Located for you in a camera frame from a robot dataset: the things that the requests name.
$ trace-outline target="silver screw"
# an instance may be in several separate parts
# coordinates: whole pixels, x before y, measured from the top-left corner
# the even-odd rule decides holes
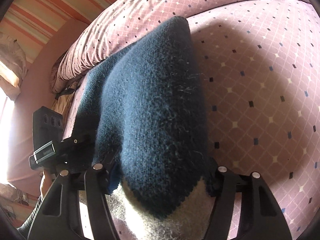
[[[67,170],[60,171],[60,175],[61,175],[62,177],[65,177],[65,176],[67,176],[68,174],[69,174],[69,171],[67,171]]]
[[[227,172],[227,168],[225,167],[225,166],[220,166],[219,168],[218,168],[218,171],[220,171],[220,172]]]
[[[103,168],[103,165],[101,163],[96,163],[93,168],[96,170],[96,171],[99,171]]]
[[[260,178],[260,174],[258,172],[253,172],[252,177],[254,177],[255,179],[258,179]]]

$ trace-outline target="fuzzy wool texture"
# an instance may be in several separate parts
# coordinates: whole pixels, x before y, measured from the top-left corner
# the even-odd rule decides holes
[[[107,199],[139,240],[197,240],[205,232],[212,200],[199,74],[182,17],[88,73],[73,134],[96,129],[95,151],[77,156],[73,170],[118,154]]]

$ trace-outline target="striped wallpaper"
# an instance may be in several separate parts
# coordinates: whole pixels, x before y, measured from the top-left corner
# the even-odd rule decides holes
[[[17,39],[32,63],[43,46],[70,18],[91,23],[116,0],[14,0],[0,32]]]

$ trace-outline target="person's arm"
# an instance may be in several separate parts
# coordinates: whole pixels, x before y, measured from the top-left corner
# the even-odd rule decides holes
[[[44,170],[43,171],[43,176],[42,176],[42,180],[41,180],[41,185],[40,185],[40,192],[41,192],[41,196],[38,199],[38,202],[33,210],[33,212],[30,214],[30,216],[28,217],[28,219],[23,223],[23,225],[19,228],[17,228],[18,232],[25,238],[28,238],[28,234],[32,225],[33,220],[35,219],[35,216],[38,212],[38,209],[42,203],[42,200],[45,196],[45,194],[48,192],[50,186],[52,184],[52,180],[51,180],[51,175],[48,171]]]

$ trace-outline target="bed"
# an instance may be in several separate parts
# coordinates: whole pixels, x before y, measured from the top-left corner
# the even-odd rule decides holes
[[[309,0],[117,0],[52,70],[53,93],[81,80],[64,138],[86,72],[174,16],[187,18],[202,71],[210,154],[236,173],[258,171],[296,239],[320,205],[320,19]]]

